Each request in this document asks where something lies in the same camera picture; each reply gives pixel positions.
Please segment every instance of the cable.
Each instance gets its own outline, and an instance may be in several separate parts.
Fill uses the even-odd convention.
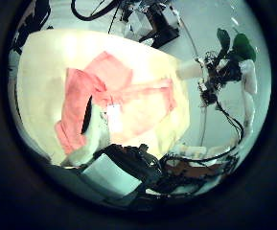
[[[122,3],[122,1],[119,2],[118,7],[117,7],[117,10],[116,10],[115,13],[113,14],[112,20],[111,20],[111,22],[110,22],[108,34],[110,34],[110,30],[111,30],[112,24],[113,24],[113,22],[114,22],[114,20],[115,20],[115,18],[116,18],[116,14],[117,14],[117,12],[118,12],[118,9],[119,9],[120,6],[121,6],[121,3]]]
[[[237,132],[237,133],[239,134],[239,137],[240,137],[240,140],[239,140],[239,142],[240,142],[240,141],[242,140],[242,138],[243,138],[243,135],[244,135],[244,130],[243,130],[242,124],[241,124],[239,121],[237,121],[235,118],[231,117],[231,116],[222,108],[222,106],[221,106],[221,104],[218,102],[218,100],[216,101],[216,103],[217,103],[218,109],[225,115],[225,117],[227,118],[228,122],[229,122],[235,129],[237,129],[237,130],[239,130],[239,131],[241,132],[241,134],[239,134],[239,133]]]
[[[105,8],[96,12],[95,14],[92,14],[90,16],[83,16],[83,15],[79,14],[78,11],[76,10],[76,6],[75,6],[76,0],[72,0],[71,11],[78,19],[80,19],[82,21],[92,21],[94,19],[97,19],[97,18],[107,14],[112,9],[114,9],[118,4],[120,4],[122,1],[123,0],[112,0]]]
[[[99,5],[96,7],[96,9],[90,13],[90,16],[93,15],[93,13],[101,6],[101,4],[102,4],[104,1],[105,1],[105,0],[102,0],[102,1],[99,3]]]

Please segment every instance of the pink towel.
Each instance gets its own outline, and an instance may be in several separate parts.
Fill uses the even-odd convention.
[[[58,139],[66,154],[86,144],[81,127],[88,101],[108,116],[111,143],[125,141],[150,130],[175,108],[171,79],[131,84],[132,70],[107,52],[82,71],[68,69]]]

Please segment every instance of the black cable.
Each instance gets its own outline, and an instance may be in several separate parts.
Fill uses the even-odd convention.
[[[239,121],[237,121],[235,118],[233,118],[233,117],[231,117],[223,108],[222,108],[222,106],[221,106],[221,104],[218,102],[218,100],[216,101],[216,103],[217,103],[217,107],[219,108],[219,110],[226,116],[226,117],[228,117],[228,118],[230,118],[230,119],[232,119],[239,127],[238,127],[238,130],[241,132],[241,135],[240,135],[240,140],[239,140],[239,142],[242,140],[242,138],[243,138],[243,135],[244,135],[244,130],[243,130],[243,126],[242,126],[242,124],[239,122]]]
[[[114,9],[118,4],[120,4],[122,1],[123,0],[112,0],[105,8],[96,12],[95,14],[93,14],[91,16],[83,16],[83,15],[79,14],[78,11],[76,10],[76,7],[75,7],[76,0],[72,0],[71,11],[78,19],[80,19],[82,21],[92,21],[94,19],[97,19],[97,18],[107,14],[112,9]]]
[[[121,6],[121,3],[122,3],[122,1],[119,2],[118,7],[117,7],[117,10],[116,10],[115,13],[113,14],[112,20],[111,20],[111,22],[110,22],[108,34],[110,34],[110,30],[111,30],[112,24],[113,24],[113,22],[114,22],[114,20],[115,20],[115,18],[116,18],[116,14],[117,14],[117,12],[118,12],[120,6]]]
[[[243,134],[244,134],[244,131],[243,131],[243,126],[242,124],[237,121],[235,118],[231,117],[223,108],[222,106],[220,105],[220,103],[218,102],[217,100],[217,106],[219,108],[219,110],[226,116],[228,122],[235,128],[235,129],[238,129],[241,134],[239,135],[240,136],[240,140],[239,140],[239,143],[241,142],[242,138],[243,138]],[[214,156],[214,157],[210,157],[210,158],[205,158],[205,159],[201,159],[201,160],[195,160],[195,159],[190,159],[190,158],[186,158],[186,157],[183,157],[183,156],[177,156],[177,155],[166,155],[166,157],[163,159],[163,163],[166,164],[166,162],[168,160],[180,160],[180,161],[184,161],[184,162],[193,162],[193,163],[198,163],[200,165],[202,165],[203,162],[209,162],[209,161],[212,161],[212,160],[216,160],[216,159],[219,159],[219,158],[222,158],[223,156],[229,154],[232,150],[234,150],[236,148],[233,147],[231,150],[227,151],[227,152],[224,152],[220,155],[217,155],[217,156]]]
[[[99,5],[96,7],[96,9],[90,13],[90,16],[93,15],[93,13],[101,6],[101,4],[102,4],[104,1],[105,1],[105,0],[102,0],[102,1],[99,3]]]

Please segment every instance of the green object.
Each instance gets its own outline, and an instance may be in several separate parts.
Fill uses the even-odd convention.
[[[229,55],[236,56],[242,59],[256,60],[256,53],[253,47],[250,45],[249,39],[245,34],[237,34],[234,38],[233,50]]]
[[[222,50],[227,53],[230,48],[231,38],[227,31],[218,29],[217,30],[217,38],[221,44]]]

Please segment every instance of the wire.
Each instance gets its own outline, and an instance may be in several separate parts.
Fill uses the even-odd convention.
[[[90,16],[93,15],[93,13],[101,6],[101,4],[102,4],[104,1],[105,1],[105,0],[102,0],[102,1],[99,3],[99,5],[96,7],[96,9],[90,13]]]
[[[76,1],[77,0],[72,0],[71,2],[71,11],[72,13],[80,20],[82,21],[92,21],[94,19],[97,19],[105,14],[107,14],[108,12],[110,12],[112,9],[114,9],[118,4],[120,4],[123,0],[112,0],[105,8],[103,8],[102,10],[90,15],[90,16],[83,16],[81,14],[78,13],[77,9],[76,9]]]
[[[118,12],[118,9],[119,9],[120,6],[121,6],[121,3],[122,3],[122,1],[119,2],[118,7],[117,7],[117,10],[116,10],[115,13],[113,14],[112,20],[111,20],[111,22],[110,22],[108,34],[110,34],[110,30],[111,30],[112,24],[113,24],[113,22],[114,22],[114,20],[115,20],[115,18],[116,18],[116,14],[117,14],[117,12]]]

